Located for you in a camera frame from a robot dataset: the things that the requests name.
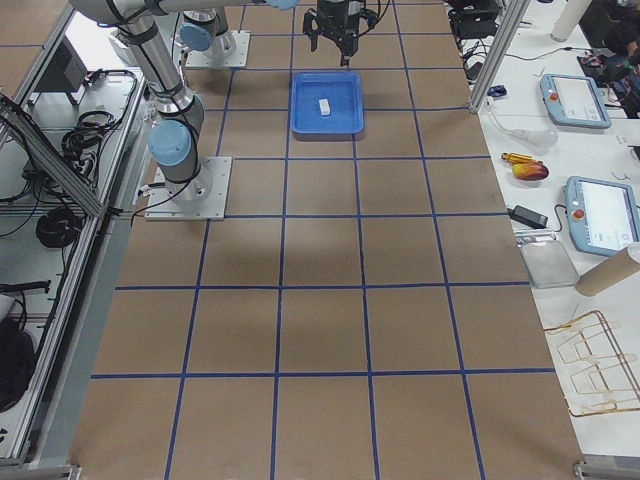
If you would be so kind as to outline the blue plastic tray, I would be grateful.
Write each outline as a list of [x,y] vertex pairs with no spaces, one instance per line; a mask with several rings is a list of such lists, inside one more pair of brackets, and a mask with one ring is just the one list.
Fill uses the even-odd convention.
[[365,126],[361,78],[356,72],[302,72],[291,85],[290,128],[301,136],[344,137]]

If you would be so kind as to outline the black power adapter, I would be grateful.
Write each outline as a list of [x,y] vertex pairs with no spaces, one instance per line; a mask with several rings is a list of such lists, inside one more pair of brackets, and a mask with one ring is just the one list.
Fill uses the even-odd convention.
[[547,227],[547,216],[521,205],[516,205],[513,208],[508,208],[507,213],[511,220],[532,229],[545,229]]

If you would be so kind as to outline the cardboard tube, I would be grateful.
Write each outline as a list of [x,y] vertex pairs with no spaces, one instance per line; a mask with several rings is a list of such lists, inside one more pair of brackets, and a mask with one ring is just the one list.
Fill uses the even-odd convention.
[[595,296],[639,272],[639,243],[631,243],[580,276],[576,290]]

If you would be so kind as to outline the orange handled tool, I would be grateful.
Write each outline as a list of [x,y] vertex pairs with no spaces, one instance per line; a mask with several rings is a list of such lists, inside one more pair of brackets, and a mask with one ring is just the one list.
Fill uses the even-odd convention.
[[501,159],[511,165],[535,162],[533,157],[519,153],[502,153]]

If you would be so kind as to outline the upper teach pendant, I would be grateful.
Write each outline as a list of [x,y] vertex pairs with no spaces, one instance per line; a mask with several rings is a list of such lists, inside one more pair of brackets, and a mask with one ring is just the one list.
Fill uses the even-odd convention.
[[544,74],[539,85],[554,124],[600,130],[611,127],[611,119],[592,78]]

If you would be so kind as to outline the red yellow mango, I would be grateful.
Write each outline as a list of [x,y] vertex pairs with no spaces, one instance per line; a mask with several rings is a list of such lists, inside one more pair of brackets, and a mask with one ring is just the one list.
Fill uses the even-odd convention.
[[539,181],[549,176],[548,168],[541,162],[531,161],[511,165],[512,174],[518,180]]

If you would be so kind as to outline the teach pendant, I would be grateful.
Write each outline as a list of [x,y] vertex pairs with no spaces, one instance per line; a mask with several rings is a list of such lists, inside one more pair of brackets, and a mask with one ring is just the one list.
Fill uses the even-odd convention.
[[612,256],[639,241],[639,210],[630,185],[571,176],[564,196],[569,235],[578,251]]
[[554,124],[600,130],[611,127],[611,119],[592,78],[544,74],[539,85]]

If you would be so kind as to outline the aluminium frame post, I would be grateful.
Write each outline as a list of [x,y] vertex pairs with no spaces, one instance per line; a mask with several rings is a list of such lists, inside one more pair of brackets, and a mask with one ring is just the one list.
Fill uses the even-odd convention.
[[497,29],[488,55],[471,92],[468,103],[470,113],[477,114],[481,109],[509,45],[515,37],[520,22],[528,9],[529,3],[529,0],[514,0],[509,2],[506,13]]

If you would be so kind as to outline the lower teach pendant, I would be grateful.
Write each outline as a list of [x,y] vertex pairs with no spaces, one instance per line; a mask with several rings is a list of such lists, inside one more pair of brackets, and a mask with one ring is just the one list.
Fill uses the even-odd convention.
[[569,235],[578,251],[612,256],[639,241],[639,210],[630,185],[571,176],[564,196]]

